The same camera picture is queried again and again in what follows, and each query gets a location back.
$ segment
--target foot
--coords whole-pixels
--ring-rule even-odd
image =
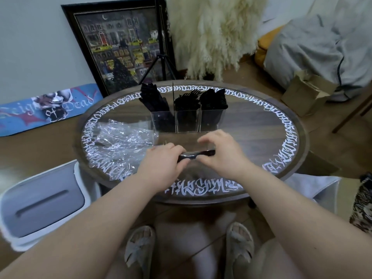
[[[155,231],[150,226],[142,226],[133,231],[125,248],[125,262],[136,278],[148,279],[152,252],[155,246]]]
[[[225,279],[247,278],[253,253],[253,237],[248,229],[241,223],[232,223],[226,232]]]

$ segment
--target round wooden table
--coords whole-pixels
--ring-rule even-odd
[[[256,165],[262,166],[276,177],[285,180],[304,161],[309,150],[309,139],[299,118],[284,104],[263,93],[245,87],[214,81],[175,80],[157,82],[173,109],[174,97],[194,89],[206,91],[210,88],[226,89],[229,105],[220,129],[230,133],[241,145],[245,154]],[[109,119],[126,123],[150,121],[151,113],[138,100],[140,86],[114,93],[84,113],[77,126],[74,149],[82,168],[99,183],[113,188],[118,180],[110,181],[101,169],[90,168],[86,150],[95,145],[98,122]],[[160,134],[157,144],[173,142],[187,151],[206,149],[196,140],[205,133]],[[178,180],[165,192],[154,197],[154,201],[179,205],[206,205],[235,201],[248,197],[240,184],[221,178],[213,170],[192,160]]]

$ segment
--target yellow bean bag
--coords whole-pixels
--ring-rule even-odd
[[[274,37],[282,29],[283,26],[284,25],[275,28],[274,30],[266,33],[260,39],[258,39],[258,48],[256,50],[256,53],[254,54],[254,61],[261,68],[263,68],[263,62],[265,61],[266,53],[267,50],[269,49],[271,42],[273,41]]]

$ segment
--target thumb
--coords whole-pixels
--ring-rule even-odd
[[[186,168],[189,162],[190,162],[190,159],[185,158],[177,164],[177,167],[176,167],[177,176],[181,174],[181,172]]]
[[[196,160],[200,161],[201,163],[205,164],[208,167],[212,167],[212,158],[206,155],[197,155]]]

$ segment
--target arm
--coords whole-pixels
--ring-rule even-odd
[[[172,143],[148,150],[136,174],[22,254],[0,278],[104,278],[137,216],[190,161],[177,164],[184,151]]]
[[[372,238],[251,163],[238,143],[217,130],[199,138],[216,145],[197,159],[241,184],[277,240],[309,278],[370,278]]]

